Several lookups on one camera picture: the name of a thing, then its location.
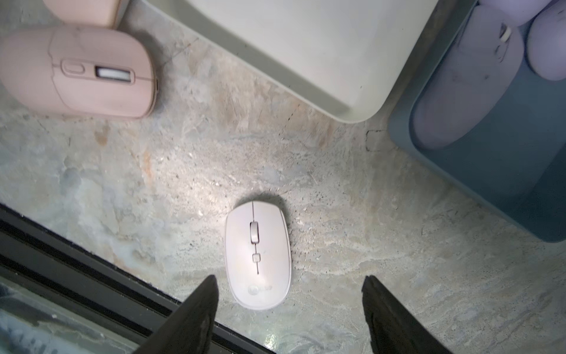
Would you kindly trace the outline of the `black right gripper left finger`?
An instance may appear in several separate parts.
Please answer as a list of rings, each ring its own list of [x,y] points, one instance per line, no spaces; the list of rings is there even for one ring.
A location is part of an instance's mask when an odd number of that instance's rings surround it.
[[[134,352],[137,354],[208,353],[218,301],[217,279],[214,275],[209,275],[165,323]]]

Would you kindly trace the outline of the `pink mouse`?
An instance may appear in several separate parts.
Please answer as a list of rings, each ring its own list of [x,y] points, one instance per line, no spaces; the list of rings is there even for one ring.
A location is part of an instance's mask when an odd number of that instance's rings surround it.
[[[146,48],[114,29],[60,25],[18,29],[1,40],[1,83],[29,109],[140,119],[158,82]]]

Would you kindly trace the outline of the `purple mouse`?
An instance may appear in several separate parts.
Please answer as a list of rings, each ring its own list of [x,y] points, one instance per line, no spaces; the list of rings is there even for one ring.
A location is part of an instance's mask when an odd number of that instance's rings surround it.
[[[510,87],[524,52],[507,14],[476,6],[414,108],[416,145],[444,148],[476,127]]]
[[[504,12],[516,26],[522,26],[545,9],[551,0],[479,0],[478,3]]]
[[[565,79],[565,0],[553,1],[532,22],[527,57],[541,78]]]

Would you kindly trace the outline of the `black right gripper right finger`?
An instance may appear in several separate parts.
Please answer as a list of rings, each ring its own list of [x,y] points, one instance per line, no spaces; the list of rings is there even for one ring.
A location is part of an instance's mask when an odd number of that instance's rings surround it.
[[[374,353],[449,353],[377,279],[367,276],[362,287],[363,310]]]

